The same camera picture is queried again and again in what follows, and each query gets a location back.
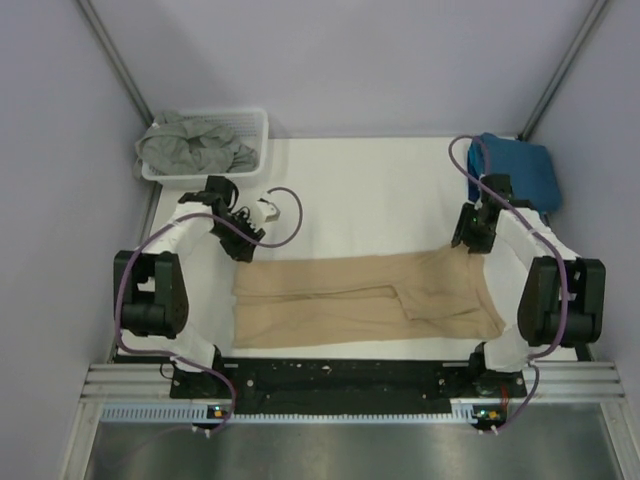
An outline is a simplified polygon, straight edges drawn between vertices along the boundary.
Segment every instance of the white plastic basket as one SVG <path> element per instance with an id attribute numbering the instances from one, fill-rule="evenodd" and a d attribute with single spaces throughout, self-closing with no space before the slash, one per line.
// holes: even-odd
<path id="1" fill-rule="evenodd" d="M 269 175 L 267 165 L 267 146 L 269 138 L 269 120 L 262 109 L 251 110 L 188 110 L 178 112 L 187 118 L 198 118 L 216 125 L 226 125 L 233 129 L 242 143 L 258 153 L 255 170 L 242 173 L 221 173 L 232 180 L 239 188 L 259 185 Z M 163 175 L 158 170 L 142 163 L 142 177 L 161 183 L 165 187 L 179 190 L 199 190 L 204 188 L 208 175 Z"/>

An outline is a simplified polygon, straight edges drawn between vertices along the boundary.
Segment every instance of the blue towel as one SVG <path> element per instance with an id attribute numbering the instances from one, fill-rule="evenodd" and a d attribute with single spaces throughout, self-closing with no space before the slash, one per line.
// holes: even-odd
<path id="1" fill-rule="evenodd" d="M 487 173 L 506 173 L 511 176 L 511 186 L 517 199 L 530 200 L 540 213 L 551 213 L 562 205 L 551 156 L 542 145 L 505 140 L 491 133 L 483 133 L 480 140 L 489 151 Z M 467 170 L 475 178 L 484 174 L 485 158 L 482 147 L 476 141 L 469 147 Z M 469 200 L 480 197 L 478 187 L 469 181 Z"/>

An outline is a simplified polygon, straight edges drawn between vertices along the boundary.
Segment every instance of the purple wall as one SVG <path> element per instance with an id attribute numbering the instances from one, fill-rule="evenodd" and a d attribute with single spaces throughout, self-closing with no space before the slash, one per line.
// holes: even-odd
<path id="1" fill-rule="evenodd" d="M 535 141 L 550 148 L 565 197 L 561 239 L 607 266 L 602 339 L 640 416 L 640 2 L 617 0 Z"/>
<path id="2" fill-rule="evenodd" d="M 4 2 L 0 63 L 0 478 L 51 479 L 112 338 L 142 125 L 70 0 Z"/>
<path id="3" fill-rule="evenodd" d="M 94 0 L 153 110 L 276 137 L 517 133 L 589 0 Z"/>

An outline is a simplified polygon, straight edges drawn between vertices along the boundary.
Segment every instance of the gray clothing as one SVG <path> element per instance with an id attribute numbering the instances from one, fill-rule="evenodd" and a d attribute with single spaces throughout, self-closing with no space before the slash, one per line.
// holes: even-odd
<path id="1" fill-rule="evenodd" d="M 159 114 L 136 153 L 164 175 L 239 173 L 255 170 L 258 156 L 224 125 L 187 119 L 166 111 Z"/>

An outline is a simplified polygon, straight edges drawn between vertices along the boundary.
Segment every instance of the beige pants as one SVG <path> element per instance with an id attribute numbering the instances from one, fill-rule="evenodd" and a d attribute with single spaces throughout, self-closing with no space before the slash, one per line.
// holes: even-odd
<path id="1" fill-rule="evenodd" d="M 491 339 L 504 323 L 466 248 L 238 264 L 236 348 L 424 337 Z"/>

